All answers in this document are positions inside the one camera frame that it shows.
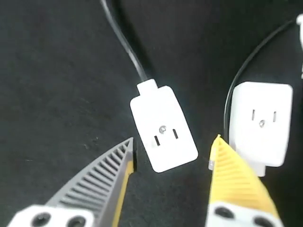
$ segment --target black fabric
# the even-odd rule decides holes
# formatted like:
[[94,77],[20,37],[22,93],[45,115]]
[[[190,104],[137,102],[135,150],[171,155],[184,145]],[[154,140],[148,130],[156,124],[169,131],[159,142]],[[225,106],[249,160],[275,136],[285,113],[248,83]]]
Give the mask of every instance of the black fabric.
[[[300,0],[123,0],[149,76],[175,91],[199,150],[196,161],[155,173],[130,100],[140,80],[97,0],[0,1],[0,226],[45,203],[94,158],[135,136],[119,226],[203,226],[210,145],[222,132],[229,85],[253,48],[303,10]],[[294,87],[289,151],[264,179],[285,226],[302,221],[302,50],[298,29],[260,54],[247,78]]]

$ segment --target electrical socket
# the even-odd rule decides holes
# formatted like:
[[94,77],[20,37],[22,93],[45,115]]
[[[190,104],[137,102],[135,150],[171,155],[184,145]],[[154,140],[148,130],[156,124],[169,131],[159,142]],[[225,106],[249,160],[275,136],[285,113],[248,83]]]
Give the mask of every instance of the electrical socket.
[[130,102],[134,121],[154,171],[195,160],[198,151],[173,90],[150,79],[137,85]]
[[287,84],[244,82],[233,91],[229,144],[258,176],[284,163],[292,99]]

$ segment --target outlet prong slot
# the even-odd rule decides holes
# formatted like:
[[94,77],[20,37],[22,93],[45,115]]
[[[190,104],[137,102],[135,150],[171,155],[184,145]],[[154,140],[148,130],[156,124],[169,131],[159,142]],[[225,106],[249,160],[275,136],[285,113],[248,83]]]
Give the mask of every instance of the outlet prong slot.
[[157,145],[160,146],[160,142],[159,142],[159,140],[158,140],[158,136],[154,136],[154,137],[155,137],[155,140],[156,140]]
[[273,122],[276,122],[276,111],[274,111],[274,120]]
[[172,131],[174,132],[176,139],[178,139],[179,137],[178,137],[177,131],[175,129],[173,129]]
[[255,110],[252,110],[251,120],[253,121],[255,119]]

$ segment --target white outlet plug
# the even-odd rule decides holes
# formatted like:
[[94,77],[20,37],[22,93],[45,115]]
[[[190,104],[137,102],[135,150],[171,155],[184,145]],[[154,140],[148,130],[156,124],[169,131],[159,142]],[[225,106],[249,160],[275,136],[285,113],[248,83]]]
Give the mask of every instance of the white outlet plug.
[[301,46],[303,48],[303,14],[299,15],[297,18],[297,24],[300,26],[300,41]]
[[131,100],[141,140],[154,171],[160,173],[195,160],[198,151],[173,90],[150,79],[137,85]]
[[290,85],[244,82],[232,95],[229,144],[258,176],[281,166],[287,151],[293,89]]

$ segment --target black cable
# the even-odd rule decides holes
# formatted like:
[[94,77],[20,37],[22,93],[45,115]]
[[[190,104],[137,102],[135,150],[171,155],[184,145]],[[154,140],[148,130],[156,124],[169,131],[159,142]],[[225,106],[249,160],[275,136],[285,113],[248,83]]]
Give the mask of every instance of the black cable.
[[103,7],[103,10],[105,12],[105,15],[106,15],[106,18],[107,18],[109,24],[111,25],[115,35],[117,36],[117,38],[119,39],[119,41],[121,43],[121,45],[124,47],[126,53],[128,54],[128,56],[132,60],[134,66],[135,66],[135,68],[136,68],[136,70],[139,74],[139,77],[140,77],[141,81],[142,82],[146,81],[148,79],[148,77],[146,76],[144,67],[142,66],[141,62],[139,61],[139,59],[136,55],[136,53],[134,52],[134,50],[130,46],[127,38],[123,34],[123,32],[121,30],[121,27],[118,24],[117,20],[115,19],[112,12],[108,8],[107,0],[100,0],[100,3]]
[[237,81],[240,78],[240,76],[245,71],[248,64],[251,62],[251,60],[259,53],[259,51],[269,43],[273,38],[275,38],[278,34],[285,31],[291,24],[295,23],[295,20],[291,20],[286,22],[285,24],[281,25],[277,30],[272,32],[268,37],[266,37],[255,49],[254,51],[248,56],[248,58],[245,60],[245,62],[242,64],[241,68],[237,72],[236,76],[234,77],[231,86],[228,90],[226,101],[225,101],[225,107],[224,107],[224,117],[223,117],[223,138],[226,142],[229,142],[229,117],[230,117],[230,108],[231,108],[231,101],[232,101],[232,93],[237,85]]

